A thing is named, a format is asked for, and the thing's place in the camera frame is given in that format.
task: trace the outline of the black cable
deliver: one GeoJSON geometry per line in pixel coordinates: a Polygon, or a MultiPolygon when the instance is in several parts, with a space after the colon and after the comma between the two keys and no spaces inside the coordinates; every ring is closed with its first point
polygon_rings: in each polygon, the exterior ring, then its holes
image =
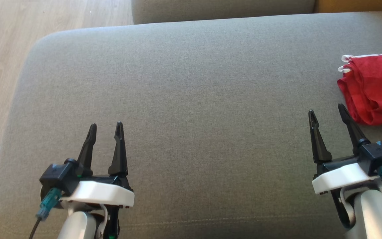
{"type": "Polygon", "coordinates": [[[31,231],[31,235],[29,236],[29,239],[32,239],[32,238],[33,238],[33,235],[35,234],[35,231],[36,231],[36,229],[38,228],[38,225],[39,225],[39,223],[41,222],[41,219],[42,219],[42,218],[38,217],[38,219],[36,220],[36,223],[35,223],[35,225],[33,226],[33,229],[32,229],[32,231],[31,231]]]}

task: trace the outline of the sofa armrest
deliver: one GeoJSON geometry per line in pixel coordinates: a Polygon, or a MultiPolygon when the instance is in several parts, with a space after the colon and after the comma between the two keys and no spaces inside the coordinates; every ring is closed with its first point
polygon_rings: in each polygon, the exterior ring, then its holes
{"type": "Polygon", "coordinates": [[[315,0],[132,0],[135,24],[312,13],[315,0]]]}
{"type": "Polygon", "coordinates": [[[382,0],[317,0],[315,12],[382,11],[382,0]]]}

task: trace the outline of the sofa backrest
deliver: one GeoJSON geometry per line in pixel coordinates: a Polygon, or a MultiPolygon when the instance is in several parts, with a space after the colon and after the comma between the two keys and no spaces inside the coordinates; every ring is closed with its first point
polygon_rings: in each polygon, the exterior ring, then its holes
{"type": "Polygon", "coordinates": [[[135,24],[312,13],[316,0],[132,0],[135,24]]]}

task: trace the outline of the red cloth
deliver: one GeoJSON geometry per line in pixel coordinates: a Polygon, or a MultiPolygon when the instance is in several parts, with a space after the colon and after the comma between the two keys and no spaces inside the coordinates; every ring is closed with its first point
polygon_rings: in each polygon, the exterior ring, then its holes
{"type": "Polygon", "coordinates": [[[382,55],[352,57],[351,69],[338,80],[353,119],[360,124],[382,124],[382,55]]]}

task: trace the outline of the gray fabric upholstery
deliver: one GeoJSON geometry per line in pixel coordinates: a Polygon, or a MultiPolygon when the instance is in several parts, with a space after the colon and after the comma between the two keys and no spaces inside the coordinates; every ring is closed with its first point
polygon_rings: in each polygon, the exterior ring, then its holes
{"type": "MultiPolygon", "coordinates": [[[[334,157],[351,154],[337,104],[343,54],[382,53],[382,13],[287,15],[82,29],[39,41],[0,157],[0,238],[35,223],[38,178],[77,157],[97,123],[106,174],[124,123],[135,206],[122,238],[340,238],[312,189],[308,110],[334,157]]],[[[372,140],[381,127],[364,127],[372,140]]],[[[54,210],[37,239],[56,238],[54,210]]]]}
{"type": "Polygon", "coordinates": [[[312,13],[315,0],[132,0],[135,24],[312,13]]]}

